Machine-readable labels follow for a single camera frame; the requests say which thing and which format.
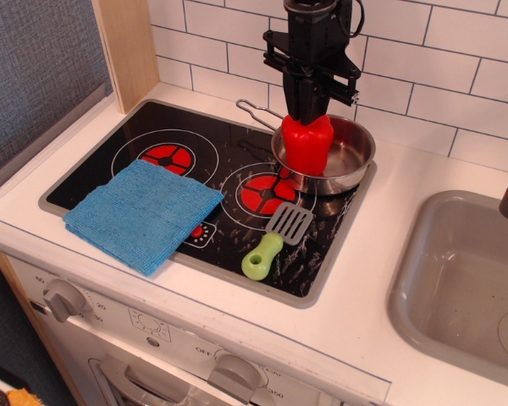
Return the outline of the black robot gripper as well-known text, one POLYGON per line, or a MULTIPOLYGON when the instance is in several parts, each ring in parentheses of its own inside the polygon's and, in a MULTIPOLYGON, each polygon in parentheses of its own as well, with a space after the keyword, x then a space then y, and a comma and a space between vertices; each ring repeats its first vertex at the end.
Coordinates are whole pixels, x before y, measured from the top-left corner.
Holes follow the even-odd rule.
POLYGON ((361 32, 352 27, 352 6, 286 6, 287 31, 267 30, 264 62, 283 74, 288 114, 308 125, 328 109, 333 98, 357 103, 361 70, 345 50, 361 32))

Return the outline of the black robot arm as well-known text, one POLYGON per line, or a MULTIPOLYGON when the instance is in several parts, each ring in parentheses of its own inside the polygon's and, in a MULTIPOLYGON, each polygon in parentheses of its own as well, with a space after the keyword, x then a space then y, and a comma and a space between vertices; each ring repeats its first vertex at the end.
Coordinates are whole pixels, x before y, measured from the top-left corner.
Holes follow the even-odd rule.
POLYGON ((303 125, 325 115, 335 99, 347 106, 357 102, 361 70, 346 55, 352 38, 364 26, 365 9, 352 26, 352 1, 285 1, 288 30, 267 30, 264 63, 283 77, 287 112, 303 125))

